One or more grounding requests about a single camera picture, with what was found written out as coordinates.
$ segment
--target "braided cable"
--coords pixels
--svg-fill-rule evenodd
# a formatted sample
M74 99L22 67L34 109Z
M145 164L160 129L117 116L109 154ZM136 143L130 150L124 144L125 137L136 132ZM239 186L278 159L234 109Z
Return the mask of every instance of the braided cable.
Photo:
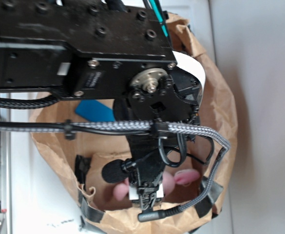
M41 99L34 100L19 100L19 99L9 99L9 98L0 98L0 108L6 109L38 109L47 106L51 106L57 103L59 99L54 95L49 95Z

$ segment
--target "robotic arm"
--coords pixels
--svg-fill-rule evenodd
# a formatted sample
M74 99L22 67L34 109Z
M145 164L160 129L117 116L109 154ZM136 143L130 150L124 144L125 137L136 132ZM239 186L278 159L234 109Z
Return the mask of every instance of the robotic arm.
M153 9L127 7L120 0L0 1L0 93L51 93L30 102L0 99L0 107L31 109L58 100L115 99L118 122L149 124L144 132L112 131L127 135L132 159L113 161L102 172L110 183L129 177L130 197L143 210L140 221L183 210L152 211L162 197L164 168L183 163L187 140L200 134L215 136L195 128L200 125L204 69L190 56L172 50L165 23L159 19L164 15L158 1L152 2ZM82 129L70 123L62 127L56 126L67 138ZM216 141L225 148L220 161L229 143L219 135ZM179 162L168 159L171 150L180 152ZM122 176L111 176L111 170Z

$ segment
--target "cable connector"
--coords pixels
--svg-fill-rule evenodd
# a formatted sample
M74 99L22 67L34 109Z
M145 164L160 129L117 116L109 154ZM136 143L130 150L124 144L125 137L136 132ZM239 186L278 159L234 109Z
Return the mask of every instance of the cable connector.
M75 140L76 137L76 133L74 133L73 130L73 126L72 126L72 121L70 119L67 119L64 123L64 136L65 139L67 140Z
M153 124L151 125L150 134L154 138L167 139L169 133L170 131L169 131L167 123L163 123L158 120L155 120Z

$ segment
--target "black screw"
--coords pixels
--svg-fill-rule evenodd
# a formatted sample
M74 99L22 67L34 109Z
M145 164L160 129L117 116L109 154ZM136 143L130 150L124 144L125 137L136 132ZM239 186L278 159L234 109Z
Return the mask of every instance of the black screw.
M171 86L172 86L172 82L171 82L171 81L166 81L166 82L165 82L165 88L166 88L166 89L171 88Z
M91 5L88 9L89 13L93 16L96 16L99 13L99 9L96 5Z
M17 57L18 57L17 53L11 53L10 54L10 58L12 58L12 59L16 59Z
M147 18L147 13L145 11L138 11L137 19L140 21L144 21Z
M132 98L138 100L139 102L144 102L146 100L142 93L138 91L133 92Z
M15 9L15 1L14 0L3 0L2 7L7 11L13 11Z
M44 2L37 2L36 3L36 11L40 14L46 14L48 12L48 6Z
M6 82L7 82L8 84L11 84L11 83L13 83L13 82L14 82L14 80L13 80L13 79L11 79L11 78L9 78L9 79L7 79L7 80L6 80Z
M157 34L155 31L148 29L145 36L148 40L153 41L157 37Z
M121 65L122 65L121 62L116 61L115 63L113 63L113 68L114 68L114 69L118 69Z
M107 30L105 29L105 27L99 27L95 30L95 34L97 36L103 38L107 34Z
M144 102L145 100L146 100L146 98L143 95L141 95L138 101L139 102Z
M160 96L164 96L166 93L167 93L167 91L165 89L160 90Z

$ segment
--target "white wall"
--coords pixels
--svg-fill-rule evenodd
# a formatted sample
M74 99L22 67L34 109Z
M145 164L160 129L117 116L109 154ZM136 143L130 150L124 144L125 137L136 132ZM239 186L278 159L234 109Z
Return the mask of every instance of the white wall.
M234 234L285 233L285 0L210 0L217 64L232 88L239 148Z

